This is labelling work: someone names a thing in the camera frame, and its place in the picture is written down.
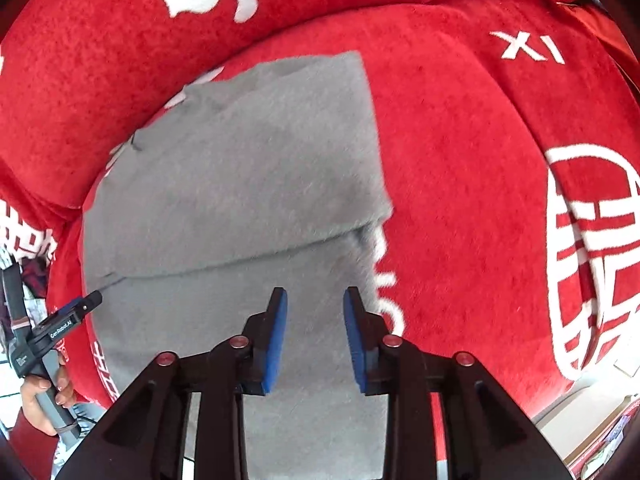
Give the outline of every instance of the blue gripper pad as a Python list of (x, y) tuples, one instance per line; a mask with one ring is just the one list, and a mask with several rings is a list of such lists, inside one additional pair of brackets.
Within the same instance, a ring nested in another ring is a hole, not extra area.
[[(280, 293), (279, 301), (277, 301), (277, 293)], [(271, 299), (276, 301), (276, 303), (270, 304), (269, 306), (269, 309), (274, 309), (275, 312), (269, 313), (273, 315), (273, 317), (271, 317), (273, 325), (264, 362), (264, 377), (262, 379), (262, 389), (265, 394), (271, 393), (280, 368), (280, 355), (282, 354), (282, 345), (284, 342), (284, 329), (287, 324), (287, 291), (283, 288), (276, 289), (273, 291)]]
[(347, 329), (347, 339), (349, 341), (349, 350), (351, 351), (353, 374), (361, 393), (365, 393), (367, 390), (365, 349), (362, 345), (362, 335), (356, 320), (355, 306), (351, 301), (349, 289), (344, 292), (342, 306), (344, 310), (344, 325)]

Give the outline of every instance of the folded gray fabric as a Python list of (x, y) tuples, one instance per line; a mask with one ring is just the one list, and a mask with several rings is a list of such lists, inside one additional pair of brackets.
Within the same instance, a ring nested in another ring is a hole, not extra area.
[(86, 215), (112, 378), (123, 390), (160, 351), (209, 351), (283, 286), (278, 381), (245, 400), (250, 479), (380, 478), (386, 400), (359, 394), (342, 320), (349, 285), (374, 305), (370, 232), (390, 214), (359, 56), (281, 60), (186, 94), (136, 133)]

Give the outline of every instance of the letter x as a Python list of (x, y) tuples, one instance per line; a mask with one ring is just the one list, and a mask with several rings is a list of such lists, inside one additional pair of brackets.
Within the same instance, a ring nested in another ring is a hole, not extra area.
[(518, 33), (518, 37), (514, 38), (509, 34), (505, 34), (504, 32), (491, 32), (492, 36), (496, 36), (501, 40), (508, 41), (511, 43), (507, 50), (502, 53), (502, 59), (516, 59), (516, 54), (520, 49), (522, 49), (526, 54), (529, 54), (531, 59), (534, 61), (546, 61), (546, 57), (542, 56), (542, 54), (537, 53), (533, 50), (529, 45), (527, 45), (527, 41), (529, 40), (530, 34), (528, 32), (520, 31)]

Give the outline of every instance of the red blanket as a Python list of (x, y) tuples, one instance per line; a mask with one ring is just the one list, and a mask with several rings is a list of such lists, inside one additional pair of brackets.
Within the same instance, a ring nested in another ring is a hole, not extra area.
[[(427, 351), (478, 355), (534, 414), (640, 303), (638, 105), (564, 1), (33, 0), (2, 43), (10, 243), (52, 230), (62, 306), (82, 291), (87, 190), (181, 85), (358, 50), (394, 203), (377, 307)], [(108, 405), (90, 323), (65, 349), (77, 389)]]

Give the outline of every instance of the gray cloth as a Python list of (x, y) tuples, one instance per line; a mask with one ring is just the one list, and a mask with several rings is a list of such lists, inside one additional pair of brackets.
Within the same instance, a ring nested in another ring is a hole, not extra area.
[(380, 478), (386, 400), (358, 393), (342, 320), (347, 286), (374, 304), (370, 232), (390, 214), (359, 56), (281, 60), (186, 94), (136, 133), (86, 216), (114, 382), (163, 350), (208, 351), (283, 286), (278, 381), (245, 400), (250, 479)]

